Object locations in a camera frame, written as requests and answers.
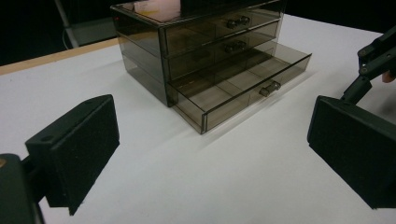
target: white table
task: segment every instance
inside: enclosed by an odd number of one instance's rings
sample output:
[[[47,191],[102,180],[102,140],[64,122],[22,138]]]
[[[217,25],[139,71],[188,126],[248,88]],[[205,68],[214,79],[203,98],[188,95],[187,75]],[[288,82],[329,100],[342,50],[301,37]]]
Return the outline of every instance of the white table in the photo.
[[[204,135],[126,73],[118,46],[3,75],[0,153],[26,157],[28,138],[110,93],[120,146],[73,217],[42,200],[47,223],[394,224],[306,142],[316,97],[340,97],[378,36],[285,15],[279,42],[313,53],[307,71]],[[373,85],[359,105],[396,123],[395,84]]]

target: smoked plastic drawer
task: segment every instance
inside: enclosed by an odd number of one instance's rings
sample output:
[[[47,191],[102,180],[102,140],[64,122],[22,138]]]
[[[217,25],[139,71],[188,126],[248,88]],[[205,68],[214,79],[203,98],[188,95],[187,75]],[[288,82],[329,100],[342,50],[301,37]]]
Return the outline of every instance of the smoked plastic drawer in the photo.
[[[224,36],[278,21],[282,4],[283,2],[275,1],[202,21],[165,28],[164,55],[171,57],[186,50],[200,48]]]
[[[158,31],[142,21],[132,20],[130,17],[117,13],[114,16],[114,23],[118,36],[134,42],[137,46],[160,58],[160,40]]]
[[[278,22],[274,21],[247,33],[235,35],[187,52],[176,58],[164,59],[168,63],[170,78],[177,79],[272,40],[276,38],[277,26]]]
[[[140,48],[135,42],[130,41],[123,35],[119,36],[119,43],[123,56],[134,62],[157,81],[164,83],[161,58],[157,58],[148,51]]]
[[[173,108],[198,133],[206,133],[300,75],[310,56],[267,42],[169,82]]]

